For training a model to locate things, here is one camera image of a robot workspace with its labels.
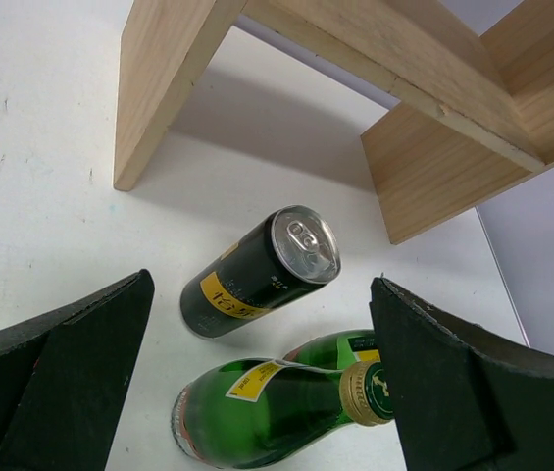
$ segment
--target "pull tab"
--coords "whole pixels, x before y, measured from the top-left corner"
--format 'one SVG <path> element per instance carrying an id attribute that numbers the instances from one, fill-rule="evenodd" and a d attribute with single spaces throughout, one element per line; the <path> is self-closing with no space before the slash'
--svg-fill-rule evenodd
<path id="1" fill-rule="evenodd" d="M 316 253 L 320 249 L 318 239 L 307 226 L 300 221 L 292 221 L 287 225 L 287 234 L 289 238 L 296 242 L 302 250 L 308 253 Z"/>

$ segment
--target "bottle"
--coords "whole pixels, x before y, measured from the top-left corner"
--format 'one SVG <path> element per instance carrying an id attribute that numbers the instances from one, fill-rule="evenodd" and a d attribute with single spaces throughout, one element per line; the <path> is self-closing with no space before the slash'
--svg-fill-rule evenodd
<path id="1" fill-rule="evenodd" d="M 330 371 L 245 359 L 188 385 L 176 400 L 172 429 L 185 454 L 219 468 L 249 469 L 281 461 L 341 426 L 392 418 L 379 362 Z"/>
<path id="2" fill-rule="evenodd" d="M 327 370 L 343 370 L 357 361 L 380 361 L 372 329 L 318 337 L 290 351 L 283 359 Z"/>

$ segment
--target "silver can top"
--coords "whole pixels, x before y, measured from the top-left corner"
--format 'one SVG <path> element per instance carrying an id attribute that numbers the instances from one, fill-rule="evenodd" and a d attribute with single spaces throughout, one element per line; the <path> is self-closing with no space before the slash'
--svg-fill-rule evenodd
<path id="1" fill-rule="evenodd" d="M 305 206 L 288 206 L 275 214 L 273 247 L 283 266 L 307 283 L 326 285 L 339 274 L 335 236 L 320 215 Z"/>

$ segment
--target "scratch on table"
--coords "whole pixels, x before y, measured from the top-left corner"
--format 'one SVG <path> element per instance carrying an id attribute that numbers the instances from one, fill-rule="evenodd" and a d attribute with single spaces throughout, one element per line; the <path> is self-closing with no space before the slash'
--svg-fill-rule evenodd
<path id="1" fill-rule="evenodd" d="M 2 170 L 2 166 L 4 165 L 5 160 L 6 160 L 6 154 L 2 154 L 2 158 L 0 159 L 0 170 Z"/>

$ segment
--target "wooden shelf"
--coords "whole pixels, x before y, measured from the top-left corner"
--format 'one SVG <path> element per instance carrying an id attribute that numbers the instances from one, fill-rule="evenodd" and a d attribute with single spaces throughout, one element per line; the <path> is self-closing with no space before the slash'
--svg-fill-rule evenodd
<path id="1" fill-rule="evenodd" d="M 240 14 L 401 100 L 362 135 L 393 243 L 554 166 L 554 0 L 482 37 L 434 0 L 135 0 L 116 189 L 134 187 Z"/>

